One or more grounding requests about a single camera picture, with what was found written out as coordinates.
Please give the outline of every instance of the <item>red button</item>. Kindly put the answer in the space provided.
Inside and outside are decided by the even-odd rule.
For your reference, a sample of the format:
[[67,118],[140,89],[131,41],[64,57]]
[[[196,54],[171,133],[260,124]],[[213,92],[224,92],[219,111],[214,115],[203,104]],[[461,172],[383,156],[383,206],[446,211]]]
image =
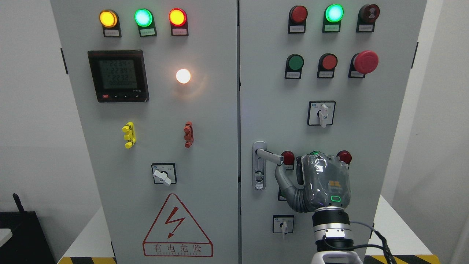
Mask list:
[[347,164],[350,165],[350,162],[352,161],[352,154],[346,150],[342,150],[339,153],[337,153],[337,156],[339,159]]
[[297,23],[303,23],[308,17],[308,10],[304,6],[294,6],[290,10],[290,19]]
[[334,54],[326,53],[321,56],[319,64],[326,70],[332,70],[337,66],[337,57]]
[[356,71],[367,74],[376,69],[378,62],[378,55],[374,51],[365,50],[355,57],[353,65]]
[[374,23],[379,17],[379,7],[377,5],[364,5],[358,13],[360,18],[366,23]]
[[283,156],[283,164],[285,165],[293,165],[295,162],[295,155],[291,151],[284,151],[282,153]]

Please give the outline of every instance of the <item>plastic cover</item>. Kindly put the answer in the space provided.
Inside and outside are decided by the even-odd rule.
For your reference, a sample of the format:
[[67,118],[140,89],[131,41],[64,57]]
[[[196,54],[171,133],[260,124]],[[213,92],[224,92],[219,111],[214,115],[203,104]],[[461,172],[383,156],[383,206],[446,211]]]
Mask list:
[[308,208],[346,208],[350,203],[348,165],[336,156],[319,152],[301,157]]

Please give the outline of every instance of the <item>yellow and black hazard stripe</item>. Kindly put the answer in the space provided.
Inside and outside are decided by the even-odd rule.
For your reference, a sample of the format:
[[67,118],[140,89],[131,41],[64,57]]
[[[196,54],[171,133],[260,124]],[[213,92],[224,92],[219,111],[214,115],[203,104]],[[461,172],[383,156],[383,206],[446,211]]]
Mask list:
[[65,256],[57,264],[117,264],[115,257]]
[[[436,255],[394,255],[397,264],[440,264]],[[384,256],[365,256],[363,264],[387,264]]]

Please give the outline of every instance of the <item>green led ring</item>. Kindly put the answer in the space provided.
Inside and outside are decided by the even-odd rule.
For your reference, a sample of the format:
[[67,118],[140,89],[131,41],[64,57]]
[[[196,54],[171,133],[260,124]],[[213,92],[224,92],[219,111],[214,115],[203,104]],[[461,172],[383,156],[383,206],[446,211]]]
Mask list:
[[134,19],[137,25],[141,27],[148,27],[153,22],[151,12],[145,8],[135,11]]
[[340,4],[333,4],[325,10],[325,18],[331,22],[339,22],[344,16],[344,8]]

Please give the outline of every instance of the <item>white wall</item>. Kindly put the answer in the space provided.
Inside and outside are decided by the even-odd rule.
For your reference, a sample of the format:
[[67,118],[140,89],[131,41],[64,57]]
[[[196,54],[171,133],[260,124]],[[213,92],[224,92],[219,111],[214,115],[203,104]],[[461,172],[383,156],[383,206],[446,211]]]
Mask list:
[[467,0],[444,1],[392,203],[442,263],[450,262],[458,240],[463,250],[453,260],[469,259],[467,234],[461,235],[469,214],[465,6]]
[[390,203],[393,203],[397,181],[401,174],[410,130],[417,109],[417,102],[424,82],[428,58],[433,44],[433,38],[438,24],[443,0],[427,0],[424,19],[418,36],[418,51],[414,60],[414,67],[410,70],[404,101],[402,103],[401,115],[397,123],[394,136],[393,148],[389,156],[386,175],[381,190],[381,195]]
[[0,211],[17,193],[58,260],[101,202],[48,0],[0,6]]

